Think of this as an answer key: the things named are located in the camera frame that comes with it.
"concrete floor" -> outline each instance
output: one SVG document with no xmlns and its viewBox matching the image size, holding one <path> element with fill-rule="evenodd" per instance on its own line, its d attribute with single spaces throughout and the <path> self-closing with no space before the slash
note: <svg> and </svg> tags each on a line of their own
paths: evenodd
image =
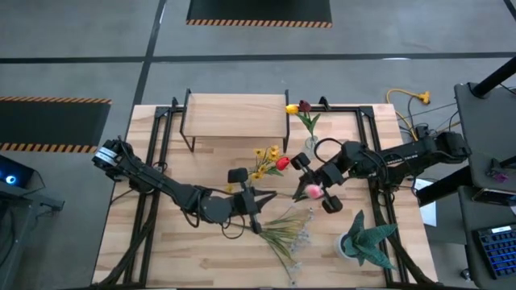
<svg viewBox="0 0 516 290">
<path fill-rule="evenodd" d="M 3 0 L 0 58 L 144 56 L 158 0 Z M 155 56 L 289 53 L 514 52 L 516 23 L 502 0 L 333 0 L 330 30 L 258 27 L 187 27 L 188 0 L 169 0 Z M 152 64 L 143 104 L 181 102 L 186 88 L 205 93 L 278 93 L 291 102 L 384 102 L 388 89 L 429 90 L 431 104 L 413 101 L 417 113 L 454 102 L 453 85 L 480 81 L 502 58 L 436 60 L 325 60 Z M 0 95 L 104 97 L 113 100 L 102 136 L 125 135 L 141 63 L 2 64 Z M 507 85 L 516 85 L 511 78 Z M 406 114 L 408 97 L 393 96 Z M 436 128 L 450 106 L 414 118 Z M 25 251 L 16 289 L 59 289 L 89 284 L 113 183 L 91 156 L 3 152 L 38 169 L 55 197 L 66 200 L 56 217 L 42 218 Z M 439 165 L 423 177 L 441 178 L 460 166 Z M 458 277 L 464 248 L 431 242 L 439 280 L 472 287 Z"/>
</svg>

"keyboard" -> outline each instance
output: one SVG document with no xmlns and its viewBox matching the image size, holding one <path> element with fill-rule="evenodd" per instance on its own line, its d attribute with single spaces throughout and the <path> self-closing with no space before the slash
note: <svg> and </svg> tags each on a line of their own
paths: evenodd
<svg viewBox="0 0 516 290">
<path fill-rule="evenodd" d="M 474 232 L 494 279 L 516 276 L 516 225 Z"/>
</svg>

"glass vase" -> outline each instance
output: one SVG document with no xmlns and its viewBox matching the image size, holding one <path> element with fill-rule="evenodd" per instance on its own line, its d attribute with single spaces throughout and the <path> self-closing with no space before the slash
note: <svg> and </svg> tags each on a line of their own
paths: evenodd
<svg viewBox="0 0 516 290">
<path fill-rule="evenodd" d="M 318 142 L 317 136 L 310 136 L 305 140 L 305 144 L 302 148 L 302 152 L 306 154 L 306 157 L 308 157 L 309 160 L 312 160 L 315 157 L 314 149 L 315 144 Z"/>
</svg>

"blue light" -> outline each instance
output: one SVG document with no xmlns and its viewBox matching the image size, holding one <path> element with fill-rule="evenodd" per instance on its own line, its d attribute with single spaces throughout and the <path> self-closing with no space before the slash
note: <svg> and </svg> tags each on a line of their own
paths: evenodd
<svg viewBox="0 0 516 290">
<path fill-rule="evenodd" d="M 16 177 L 14 176 L 8 176 L 6 177 L 7 184 L 14 184 L 16 182 Z"/>
</svg>

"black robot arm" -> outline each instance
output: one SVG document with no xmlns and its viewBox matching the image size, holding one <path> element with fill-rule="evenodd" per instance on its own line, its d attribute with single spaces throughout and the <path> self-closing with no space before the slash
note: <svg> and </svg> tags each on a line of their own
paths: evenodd
<svg viewBox="0 0 516 290">
<path fill-rule="evenodd" d="M 425 136 L 419 141 L 392 147 L 380 152 L 371 151 L 365 144 L 348 141 L 341 145 L 340 152 L 331 157 L 315 171 L 309 168 L 310 161 L 304 154 L 291 160 L 297 170 L 304 173 L 293 199 L 306 198 L 303 190 L 308 184 L 320 185 L 324 194 L 322 206 L 328 213 L 342 209 L 337 197 L 330 197 L 326 188 L 342 185 L 349 178 L 377 176 L 379 189 L 396 190 L 407 176 L 417 176 L 437 163 L 459 164 L 468 158 L 471 151 L 462 135 L 443 132 L 437 136 Z"/>
<path fill-rule="evenodd" d="M 276 196 L 275 192 L 248 188 L 244 183 L 248 178 L 245 168 L 230 170 L 228 173 L 228 182 L 240 182 L 243 191 L 227 198 L 212 196 L 211 193 L 217 191 L 216 189 L 181 184 L 146 165 L 134 155 L 131 145 L 121 140 L 107 140 L 95 154 L 93 162 L 112 180 L 119 180 L 120 176 L 127 177 L 131 188 L 139 193 L 150 193 L 157 189 L 168 195 L 187 219 L 188 214 L 204 222 L 222 225 L 230 217 L 249 215 L 251 228 L 256 234 L 261 232 L 256 215 L 261 212 L 265 203 Z M 257 196 L 266 197 L 255 201 Z M 189 223 L 198 226 L 198 222 Z"/>
</svg>

